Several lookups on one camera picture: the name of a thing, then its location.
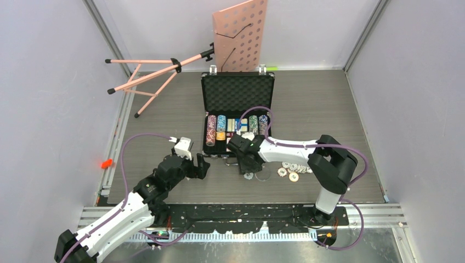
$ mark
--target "pink music stand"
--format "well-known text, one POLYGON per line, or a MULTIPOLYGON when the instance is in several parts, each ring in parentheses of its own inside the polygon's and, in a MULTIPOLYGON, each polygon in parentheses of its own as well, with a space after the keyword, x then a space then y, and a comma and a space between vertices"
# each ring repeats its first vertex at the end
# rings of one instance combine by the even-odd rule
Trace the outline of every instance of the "pink music stand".
POLYGON ((230 8, 213 13, 214 45, 212 49, 202 52, 196 56, 179 62, 171 60, 114 60, 107 59, 106 63, 137 63, 137 67, 126 84, 109 89, 108 94, 118 90, 149 96, 150 99, 134 115, 138 118, 140 114, 152 103, 168 83, 181 72, 181 67, 196 60, 207 58, 212 60, 212 54, 216 54, 216 65, 218 71, 251 71, 258 66, 260 48, 262 47, 263 26, 265 24, 265 13, 268 0, 249 0, 230 8), (173 64, 163 70, 156 71, 144 77, 134 79, 142 64, 166 63, 173 64), (155 93, 138 92, 130 88, 142 84, 148 80, 165 74, 169 71, 175 72, 167 79, 155 93))
POLYGON ((106 63, 137 63, 137 67, 135 68, 134 72, 132 73, 131 77, 129 78, 128 82, 126 84, 123 84, 121 86, 118 86, 116 88, 112 88, 112 89, 109 89, 107 90, 108 94, 113 94, 115 92, 117 92, 118 90, 124 90, 125 92, 130 92, 130 93, 136 93, 136 94, 140 94, 140 95, 146 95, 146 96, 150 96, 150 99, 142 106, 142 108, 140 108, 140 110, 138 112, 136 112, 134 114, 134 117, 135 118, 138 118, 140 116, 140 114, 145 110, 145 108, 147 108, 147 106, 149 106, 152 101, 160 94, 160 92, 166 87, 166 85, 168 85, 168 83, 176 76, 176 74, 178 73, 181 73, 181 67, 184 66, 184 65, 187 65, 189 63, 192 63, 196 60, 199 60, 199 59, 202 59, 202 58, 206 58, 206 61, 210 61, 212 60, 212 58, 210 57, 212 54, 214 54, 214 48, 213 48, 213 43, 210 44, 210 46, 212 47, 211 49, 205 51, 205 52, 202 52, 200 53, 199 55, 196 55, 196 56, 193 56, 189 59, 186 59, 186 60, 183 60, 181 62, 179 62, 177 59, 171 59, 171 60, 117 60, 117 59, 106 59, 105 62, 106 63), (164 68, 163 70, 159 70, 159 71, 156 71, 154 73, 151 73, 151 74, 148 74, 144 77, 140 77, 140 78, 137 78, 137 79, 134 79, 134 76, 137 74, 137 72, 139 71, 140 67, 142 64, 150 64, 150 63, 166 63, 166 64, 173 64, 172 66, 169 66, 169 67, 166 67, 164 68), (147 92, 138 92, 136 90, 131 90, 130 88, 136 86, 136 85, 139 85, 139 84, 142 84, 146 81, 149 81, 155 77, 158 77, 162 74, 165 74, 169 71, 172 71, 172 70, 175 70, 175 72, 163 83, 163 85, 161 85, 161 87, 157 90, 157 92, 155 93, 147 93, 147 92))

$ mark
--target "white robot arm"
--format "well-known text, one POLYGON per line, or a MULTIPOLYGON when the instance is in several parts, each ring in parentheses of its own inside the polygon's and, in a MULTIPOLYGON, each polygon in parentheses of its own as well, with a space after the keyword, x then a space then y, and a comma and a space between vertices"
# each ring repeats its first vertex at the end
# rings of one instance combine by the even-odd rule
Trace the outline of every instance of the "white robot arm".
POLYGON ((74 245, 65 263, 100 263, 130 236, 167 220, 169 208, 163 200, 168 197, 169 191, 186 177, 205 178, 210 167, 201 154, 197 154, 197 166, 194 166, 190 139, 173 139, 176 145, 172 148, 172 154, 167 155, 151 175, 139 181, 129 193, 124 208, 125 201, 122 201, 75 234, 66 230, 59 236, 54 256, 56 262, 63 261, 74 245), (75 245, 80 239, 83 239, 82 242, 75 245))
POLYGON ((345 194, 358 162, 349 151, 341 148, 306 147, 315 144, 339 143, 329 135, 311 141, 285 141, 272 137, 266 140, 264 135, 256 135, 252 139, 249 134, 234 134, 227 147, 236 154, 242 173, 261 171, 262 164, 266 162, 289 162, 310 167, 322 186, 315 203, 315 219, 325 224, 345 194))

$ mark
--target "gray wood-grain surface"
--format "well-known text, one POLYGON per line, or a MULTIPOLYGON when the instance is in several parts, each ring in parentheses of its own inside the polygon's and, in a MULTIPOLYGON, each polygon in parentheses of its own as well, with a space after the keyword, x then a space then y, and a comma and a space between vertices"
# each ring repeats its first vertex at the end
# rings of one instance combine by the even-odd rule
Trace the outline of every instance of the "gray wood-grain surface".
MULTIPOLYGON (((155 78, 137 87, 137 90, 154 93, 168 78, 155 78)), ((203 108, 199 72, 183 72, 165 88, 140 115, 134 114, 149 99, 135 95, 124 140, 139 133, 161 133, 191 138, 192 154, 202 151, 203 108)), ((278 71, 271 109, 275 114, 273 137, 285 140, 318 139, 330 134, 341 144, 358 148, 370 160, 368 173, 346 194, 354 202, 383 202, 377 174, 355 102, 344 72, 330 71, 278 71)), ((152 136, 137 138, 128 144, 124 153, 124 166, 129 189, 148 176, 163 157, 171 154, 173 144, 152 136)), ((301 174, 298 182, 281 178, 277 169, 281 163, 266 164, 257 175, 267 181, 246 180, 237 166, 226 166, 222 159, 210 159, 211 167, 204 180, 183 180, 166 199, 167 203, 314 203, 320 184, 313 174, 301 174)), ((359 158, 356 170, 363 169, 359 158)), ((124 198, 124 183, 120 163, 115 172, 109 203, 124 198)))

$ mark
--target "perforated stand plate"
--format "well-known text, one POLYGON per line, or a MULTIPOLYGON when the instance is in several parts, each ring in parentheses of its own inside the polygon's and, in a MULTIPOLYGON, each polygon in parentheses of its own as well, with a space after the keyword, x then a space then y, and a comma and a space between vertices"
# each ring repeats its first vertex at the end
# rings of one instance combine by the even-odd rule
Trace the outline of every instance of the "perforated stand plate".
POLYGON ((219 72, 247 72, 259 64, 268 0, 250 0, 213 13, 219 72))

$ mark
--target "floor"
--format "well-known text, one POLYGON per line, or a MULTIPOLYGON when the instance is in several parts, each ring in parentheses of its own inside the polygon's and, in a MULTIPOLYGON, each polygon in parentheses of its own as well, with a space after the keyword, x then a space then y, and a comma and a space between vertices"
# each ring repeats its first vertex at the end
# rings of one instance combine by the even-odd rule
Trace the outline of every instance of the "floor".
MULTIPOLYGON (((155 92, 168 75, 138 86, 139 91, 155 92)), ((166 87, 140 115, 134 114, 149 97, 136 95, 131 108, 124 139, 139 133, 161 133, 191 138, 192 154, 201 152, 205 110, 199 72, 183 72, 166 87)), ((358 148, 370 160, 368 173, 346 194, 354 202, 384 202, 374 169, 370 149, 360 123, 345 74, 341 70, 278 71, 273 102, 275 114, 273 137, 285 140, 318 139, 330 134, 341 144, 358 148)), ((142 137, 131 142, 124 155, 128 185, 131 189, 148 176, 173 144, 165 139, 142 137)), ((269 163, 257 174, 260 179, 246 180, 237 166, 226 166, 222 159, 208 159, 211 168, 204 180, 184 180, 174 188, 167 203, 314 203, 320 185, 311 174, 300 176, 298 182, 280 178, 281 163, 269 163)), ((124 198, 121 170, 115 172, 109 203, 124 198)), ((363 169, 363 161, 355 171, 363 169)))
MULTIPOLYGON (((353 243, 359 232, 338 229, 334 247, 353 243)), ((365 229, 363 239, 345 251, 331 251, 313 242, 294 241, 178 243, 155 251, 147 248, 142 242, 123 243, 104 262, 402 262, 390 228, 365 229)))

